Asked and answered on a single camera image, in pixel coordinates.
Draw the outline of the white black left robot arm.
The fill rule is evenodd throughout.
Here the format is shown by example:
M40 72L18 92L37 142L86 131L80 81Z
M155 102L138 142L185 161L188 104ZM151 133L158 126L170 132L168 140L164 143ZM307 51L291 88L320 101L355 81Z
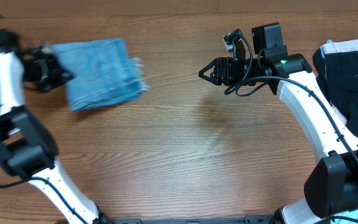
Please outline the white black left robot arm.
M57 207L67 223L110 223L64 170L53 136L25 105L25 82L49 91L70 77L42 47L22 51L15 42L0 44L0 167L18 177L0 184L0 189L28 183Z

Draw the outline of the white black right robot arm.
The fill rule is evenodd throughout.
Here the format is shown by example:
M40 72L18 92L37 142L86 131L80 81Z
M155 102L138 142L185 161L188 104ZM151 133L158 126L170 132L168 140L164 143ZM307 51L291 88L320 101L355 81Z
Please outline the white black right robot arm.
M358 223L358 137L338 118L302 54L289 54L278 24L252 29L247 40L236 29L223 37L227 57L199 72L225 93L268 86L292 112L308 139L316 166L299 201L279 208L269 223Z

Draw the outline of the light blue denim jeans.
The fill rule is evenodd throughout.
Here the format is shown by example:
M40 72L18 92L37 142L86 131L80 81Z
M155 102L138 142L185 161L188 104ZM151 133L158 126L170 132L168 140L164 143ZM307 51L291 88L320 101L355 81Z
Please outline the light blue denim jeans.
M129 55L122 38L53 44L52 49L74 76L65 84L72 111L136 100L149 89L141 60Z

